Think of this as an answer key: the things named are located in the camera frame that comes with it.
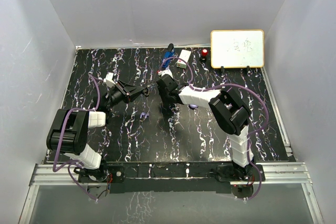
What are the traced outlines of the black earbud charging case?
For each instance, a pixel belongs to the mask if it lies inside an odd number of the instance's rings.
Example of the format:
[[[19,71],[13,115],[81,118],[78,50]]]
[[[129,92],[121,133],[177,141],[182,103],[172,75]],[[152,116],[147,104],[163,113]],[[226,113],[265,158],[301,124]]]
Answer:
[[[145,96],[145,97],[148,97],[150,92],[149,92],[149,88],[148,87],[145,87],[143,90],[142,90],[142,94]]]

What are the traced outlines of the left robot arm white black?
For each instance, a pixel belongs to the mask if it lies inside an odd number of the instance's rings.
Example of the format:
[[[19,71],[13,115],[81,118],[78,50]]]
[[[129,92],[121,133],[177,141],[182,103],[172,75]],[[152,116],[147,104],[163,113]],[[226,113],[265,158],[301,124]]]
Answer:
[[[109,172],[101,154],[89,146],[88,130],[106,126],[111,108],[120,102],[130,103],[140,95],[147,97],[149,89],[120,80],[107,81],[110,90],[101,94],[98,83],[96,80],[93,82],[97,90],[96,106],[91,109],[59,109],[49,130],[46,145],[50,151],[55,152],[53,172],[64,166],[75,165],[78,174],[101,182],[108,177]]]

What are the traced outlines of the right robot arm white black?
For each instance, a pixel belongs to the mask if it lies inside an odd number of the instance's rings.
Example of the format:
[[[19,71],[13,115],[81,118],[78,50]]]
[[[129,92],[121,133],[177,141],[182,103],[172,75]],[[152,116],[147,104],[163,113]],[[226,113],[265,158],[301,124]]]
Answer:
[[[250,162],[254,155],[248,144],[250,110],[240,96],[232,88],[197,91],[178,84],[169,74],[162,75],[156,83],[164,104],[196,105],[211,110],[230,140],[235,178],[247,180],[253,174]]]

